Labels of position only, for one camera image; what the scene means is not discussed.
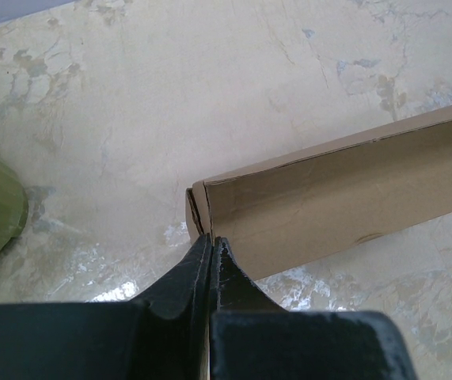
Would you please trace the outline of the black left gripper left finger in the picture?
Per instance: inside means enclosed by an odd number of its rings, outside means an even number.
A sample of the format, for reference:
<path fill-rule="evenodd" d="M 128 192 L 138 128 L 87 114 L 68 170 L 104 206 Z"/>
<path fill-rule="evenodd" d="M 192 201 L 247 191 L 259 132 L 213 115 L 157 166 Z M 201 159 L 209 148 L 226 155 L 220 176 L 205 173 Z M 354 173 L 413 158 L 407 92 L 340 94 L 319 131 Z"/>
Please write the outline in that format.
<path fill-rule="evenodd" d="M 0 304 L 0 379 L 204 379 L 212 243 L 128 301 Z"/>

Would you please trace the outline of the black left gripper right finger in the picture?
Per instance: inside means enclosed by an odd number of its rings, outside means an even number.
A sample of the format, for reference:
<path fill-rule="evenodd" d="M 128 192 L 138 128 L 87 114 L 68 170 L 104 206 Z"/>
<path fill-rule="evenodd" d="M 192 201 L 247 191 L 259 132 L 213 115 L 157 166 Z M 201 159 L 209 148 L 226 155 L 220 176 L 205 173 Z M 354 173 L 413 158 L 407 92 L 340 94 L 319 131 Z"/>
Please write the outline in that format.
<path fill-rule="evenodd" d="M 383 313 L 290 312 L 215 240 L 211 264 L 213 379 L 415 379 L 395 324 Z"/>

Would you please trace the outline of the brown cardboard box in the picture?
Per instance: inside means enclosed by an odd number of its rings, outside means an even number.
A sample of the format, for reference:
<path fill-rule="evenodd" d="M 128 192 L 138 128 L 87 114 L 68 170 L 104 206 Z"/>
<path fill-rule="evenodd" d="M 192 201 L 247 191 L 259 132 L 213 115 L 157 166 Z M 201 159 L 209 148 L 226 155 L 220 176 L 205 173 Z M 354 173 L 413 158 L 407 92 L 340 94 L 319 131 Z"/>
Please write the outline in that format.
<path fill-rule="evenodd" d="M 452 212 L 452 105 L 195 182 L 192 240 L 262 279 Z"/>

